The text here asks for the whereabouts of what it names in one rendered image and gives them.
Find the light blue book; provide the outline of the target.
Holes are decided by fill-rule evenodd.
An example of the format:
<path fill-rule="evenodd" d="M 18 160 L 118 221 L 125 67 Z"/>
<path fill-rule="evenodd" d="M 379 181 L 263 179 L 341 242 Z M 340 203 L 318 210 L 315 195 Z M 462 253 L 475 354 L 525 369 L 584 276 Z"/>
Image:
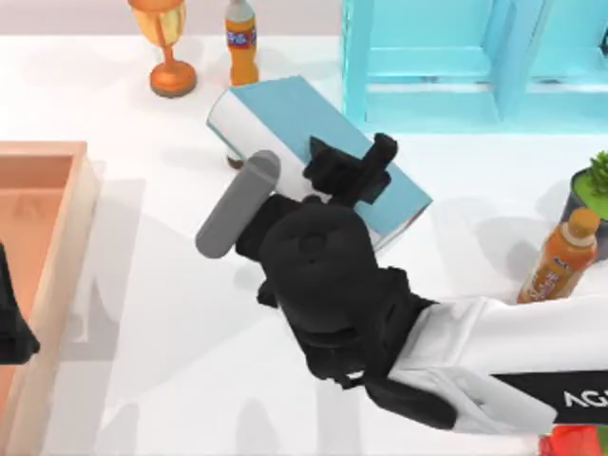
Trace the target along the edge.
<path fill-rule="evenodd" d="M 311 160 L 310 138 L 361 159 L 372 146 L 322 94 L 300 76 L 227 89 L 211 108 L 208 127 L 242 160 L 259 150 L 281 161 L 276 191 L 293 200 L 314 192 L 303 177 Z M 397 165 L 388 166 L 390 183 L 374 203 L 355 211 L 366 222 L 373 247 L 390 243 L 431 203 L 430 196 Z"/>

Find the orange bottle with blue label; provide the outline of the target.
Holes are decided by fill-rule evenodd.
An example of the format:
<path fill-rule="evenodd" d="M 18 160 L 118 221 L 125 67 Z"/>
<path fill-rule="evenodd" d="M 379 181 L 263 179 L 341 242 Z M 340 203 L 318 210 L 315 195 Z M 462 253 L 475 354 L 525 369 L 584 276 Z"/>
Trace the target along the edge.
<path fill-rule="evenodd" d="M 242 86 L 257 83 L 257 24 L 254 10 L 247 0 L 229 0 L 224 25 L 231 54 L 231 84 Z"/>

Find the light blue rack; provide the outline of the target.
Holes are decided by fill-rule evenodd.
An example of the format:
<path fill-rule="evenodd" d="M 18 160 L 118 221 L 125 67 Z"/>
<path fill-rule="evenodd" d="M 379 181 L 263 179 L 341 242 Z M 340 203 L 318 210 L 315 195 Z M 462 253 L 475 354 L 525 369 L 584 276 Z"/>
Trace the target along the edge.
<path fill-rule="evenodd" d="M 341 45 L 368 129 L 608 134 L 608 0 L 342 0 Z"/>

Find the golden bronze trophy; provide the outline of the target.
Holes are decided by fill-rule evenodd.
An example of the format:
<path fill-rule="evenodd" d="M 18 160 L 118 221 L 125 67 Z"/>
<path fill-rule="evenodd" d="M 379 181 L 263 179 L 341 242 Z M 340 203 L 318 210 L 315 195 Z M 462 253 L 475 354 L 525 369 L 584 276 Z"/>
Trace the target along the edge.
<path fill-rule="evenodd" d="M 176 60 L 173 46 L 182 37 L 186 23 L 185 0 L 127 0 L 140 32 L 161 49 L 163 60 L 150 72 L 154 93 L 179 98 L 197 85 L 197 73 L 187 62 Z"/>

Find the grey pot with green plant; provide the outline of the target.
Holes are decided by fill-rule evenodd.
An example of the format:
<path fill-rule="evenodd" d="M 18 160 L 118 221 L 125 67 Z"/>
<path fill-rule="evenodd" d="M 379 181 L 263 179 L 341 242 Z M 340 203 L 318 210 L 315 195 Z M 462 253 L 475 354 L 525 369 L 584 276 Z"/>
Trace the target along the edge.
<path fill-rule="evenodd" d="M 598 152 L 590 158 L 587 168 L 573 175 L 560 221 L 567 221 L 580 207 L 587 207 L 599 216 L 596 262 L 608 260 L 608 151 Z"/>

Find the salmon-coloured shallow box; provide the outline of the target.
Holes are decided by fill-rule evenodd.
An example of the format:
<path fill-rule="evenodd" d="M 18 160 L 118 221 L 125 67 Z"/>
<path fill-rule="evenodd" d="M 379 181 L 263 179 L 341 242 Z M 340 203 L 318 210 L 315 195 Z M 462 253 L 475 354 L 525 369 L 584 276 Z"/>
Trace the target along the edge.
<path fill-rule="evenodd" d="M 0 242 L 41 350 L 0 366 L 0 456 L 40 456 L 99 183 L 85 142 L 0 141 Z"/>

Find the red object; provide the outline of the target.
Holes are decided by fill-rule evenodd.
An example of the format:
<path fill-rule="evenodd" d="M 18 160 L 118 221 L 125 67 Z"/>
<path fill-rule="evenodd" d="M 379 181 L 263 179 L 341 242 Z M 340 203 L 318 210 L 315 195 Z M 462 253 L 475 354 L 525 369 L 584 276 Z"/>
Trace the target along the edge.
<path fill-rule="evenodd" d="M 608 426 L 555 426 L 540 438 L 539 456 L 608 456 Z"/>

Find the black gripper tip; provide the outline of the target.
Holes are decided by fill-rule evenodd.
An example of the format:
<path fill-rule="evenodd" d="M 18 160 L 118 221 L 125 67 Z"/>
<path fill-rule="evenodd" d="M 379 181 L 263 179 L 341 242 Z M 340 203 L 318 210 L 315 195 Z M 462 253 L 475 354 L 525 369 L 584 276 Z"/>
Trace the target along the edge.
<path fill-rule="evenodd" d="M 25 365 L 40 348 L 17 304 L 5 247 L 0 242 L 0 365 Z"/>

